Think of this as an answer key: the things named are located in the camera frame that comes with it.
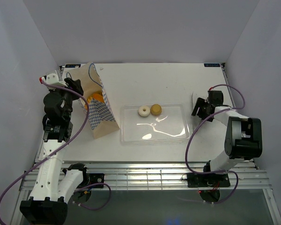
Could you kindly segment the orange oval bread roll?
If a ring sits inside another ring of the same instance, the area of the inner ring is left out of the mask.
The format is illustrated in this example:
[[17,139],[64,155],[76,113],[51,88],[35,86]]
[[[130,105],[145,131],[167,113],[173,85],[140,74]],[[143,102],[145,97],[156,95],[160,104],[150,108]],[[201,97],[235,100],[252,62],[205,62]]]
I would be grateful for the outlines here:
[[99,102],[104,103],[104,98],[103,98],[103,94],[101,91],[96,91],[94,93],[92,93],[88,98],[87,98],[87,104],[84,105],[84,108],[87,110],[87,105],[89,105],[91,103],[91,100],[97,100]]

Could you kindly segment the paper bread bag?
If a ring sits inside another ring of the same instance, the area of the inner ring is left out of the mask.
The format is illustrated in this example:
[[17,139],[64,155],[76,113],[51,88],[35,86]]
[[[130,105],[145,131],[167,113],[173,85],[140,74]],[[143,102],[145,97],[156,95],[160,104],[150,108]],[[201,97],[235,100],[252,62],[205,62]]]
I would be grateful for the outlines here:
[[84,102],[81,98],[78,100],[84,113],[89,111],[88,123],[95,139],[119,130],[119,125],[112,112],[102,79],[94,63],[81,64],[80,68],[64,68],[63,77],[72,78],[73,80],[79,79],[84,91],[83,97],[86,100],[92,93],[96,91],[102,92],[104,103],[92,99],[91,103],[87,105],[87,110],[84,108],[87,101]]

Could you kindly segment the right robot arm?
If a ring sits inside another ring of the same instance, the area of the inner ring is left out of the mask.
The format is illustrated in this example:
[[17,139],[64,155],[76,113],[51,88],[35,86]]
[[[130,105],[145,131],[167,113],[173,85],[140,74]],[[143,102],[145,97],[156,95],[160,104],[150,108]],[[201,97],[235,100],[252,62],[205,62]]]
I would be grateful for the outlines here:
[[209,90],[207,98],[192,95],[192,116],[212,122],[217,120],[226,126],[224,150],[204,166],[202,180],[207,186],[219,181],[237,164],[258,158],[262,154],[261,120],[239,114],[229,105],[223,104],[223,93]]

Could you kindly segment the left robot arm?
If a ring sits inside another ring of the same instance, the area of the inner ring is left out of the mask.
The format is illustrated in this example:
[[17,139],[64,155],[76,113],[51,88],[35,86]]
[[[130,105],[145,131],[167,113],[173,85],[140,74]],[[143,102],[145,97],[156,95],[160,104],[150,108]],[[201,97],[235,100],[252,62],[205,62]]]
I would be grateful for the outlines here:
[[59,180],[66,146],[70,143],[73,125],[73,101],[84,94],[81,81],[66,78],[49,84],[44,97],[43,155],[33,190],[20,204],[20,212],[32,225],[62,225],[67,217],[67,204],[78,187],[90,182],[83,164],[71,165]]

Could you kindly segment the left black label sticker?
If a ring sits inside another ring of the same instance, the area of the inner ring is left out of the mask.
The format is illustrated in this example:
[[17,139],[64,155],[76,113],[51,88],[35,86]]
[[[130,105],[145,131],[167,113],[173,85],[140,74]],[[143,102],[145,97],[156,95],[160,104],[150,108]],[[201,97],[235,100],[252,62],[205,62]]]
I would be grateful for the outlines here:
[[80,68],[81,64],[66,64],[65,68]]

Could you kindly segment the black label sticker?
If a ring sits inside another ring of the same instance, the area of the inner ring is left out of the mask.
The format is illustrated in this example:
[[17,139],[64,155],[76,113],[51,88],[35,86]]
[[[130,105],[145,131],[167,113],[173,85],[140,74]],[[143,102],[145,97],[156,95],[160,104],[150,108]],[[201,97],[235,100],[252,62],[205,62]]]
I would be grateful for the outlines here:
[[204,63],[204,67],[207,67],[207,68],[214,68],[214,67],[221,67],[220,63]]
[[65,68],[80,68],[81,64],[66,64]]

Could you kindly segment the clear plastic tray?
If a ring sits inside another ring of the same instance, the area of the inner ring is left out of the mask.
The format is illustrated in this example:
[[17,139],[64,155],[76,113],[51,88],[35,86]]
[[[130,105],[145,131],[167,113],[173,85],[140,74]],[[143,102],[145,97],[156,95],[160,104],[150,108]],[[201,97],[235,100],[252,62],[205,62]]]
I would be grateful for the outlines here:
[[162,113],[139,115],[139,105],[123,106],[120,111],[122,144],[165,144],[184,143],[190,130],[183,104],[162,104]]

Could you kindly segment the right black label sticker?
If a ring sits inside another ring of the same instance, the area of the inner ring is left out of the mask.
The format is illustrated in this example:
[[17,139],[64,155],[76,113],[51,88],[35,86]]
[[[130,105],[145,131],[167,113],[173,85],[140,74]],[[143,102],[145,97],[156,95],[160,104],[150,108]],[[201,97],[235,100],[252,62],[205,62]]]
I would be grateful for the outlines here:
[[204,63],[204,67],[207,67],[207,68],[214,68],[214,67],[221,67],[220,63]]

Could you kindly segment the round tan bun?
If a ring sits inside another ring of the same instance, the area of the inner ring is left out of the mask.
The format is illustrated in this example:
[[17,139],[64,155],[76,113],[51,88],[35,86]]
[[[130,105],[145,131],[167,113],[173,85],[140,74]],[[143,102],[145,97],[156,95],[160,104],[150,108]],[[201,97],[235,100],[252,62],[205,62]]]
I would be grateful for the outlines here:
[[158,116],[162,113],[162,107],[159,104],[154,104],[150,108],[150,112],[154,116]]

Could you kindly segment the small white donut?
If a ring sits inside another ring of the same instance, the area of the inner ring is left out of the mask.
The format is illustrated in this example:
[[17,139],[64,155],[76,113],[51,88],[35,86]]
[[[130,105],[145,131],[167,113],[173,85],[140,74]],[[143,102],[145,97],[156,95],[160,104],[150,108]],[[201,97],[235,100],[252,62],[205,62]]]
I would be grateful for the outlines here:
[[140,106],[138,109],[138,114],[141,117],[147,117],[150,115],[150,108],[146,105]]

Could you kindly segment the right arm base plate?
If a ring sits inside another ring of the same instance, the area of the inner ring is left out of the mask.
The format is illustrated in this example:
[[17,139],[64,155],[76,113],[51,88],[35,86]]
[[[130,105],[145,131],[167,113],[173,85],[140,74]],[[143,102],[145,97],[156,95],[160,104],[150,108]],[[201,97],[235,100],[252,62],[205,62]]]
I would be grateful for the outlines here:
[[187,182],[189,188],[230,187],[227,174],[197,174],[189,172],[182,176],[182,180]]

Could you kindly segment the aluminium frame rail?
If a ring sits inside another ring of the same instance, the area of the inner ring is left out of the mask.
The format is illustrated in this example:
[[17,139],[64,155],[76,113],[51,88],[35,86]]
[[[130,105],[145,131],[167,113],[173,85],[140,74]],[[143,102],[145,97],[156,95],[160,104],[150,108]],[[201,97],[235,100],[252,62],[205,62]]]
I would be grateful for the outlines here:
[[103,63],[95,64],[107,90],[116,120],[123,106],[153,102],[183,104],[190,130],[186,142],[165,144],[122,144],[121,129],[94,139],[90,125],[66,147],[62,169],[83,163],[90,173],[104,173],[113,190],[184,189],[182,176],[203,165],[224,150],[226,127],[219,121],[206,122],[198,130],[198,118],[191,115],[192,93],[198,97],[215,86],[224,103],[233,105],[233,90],[221,67],[202,63]]

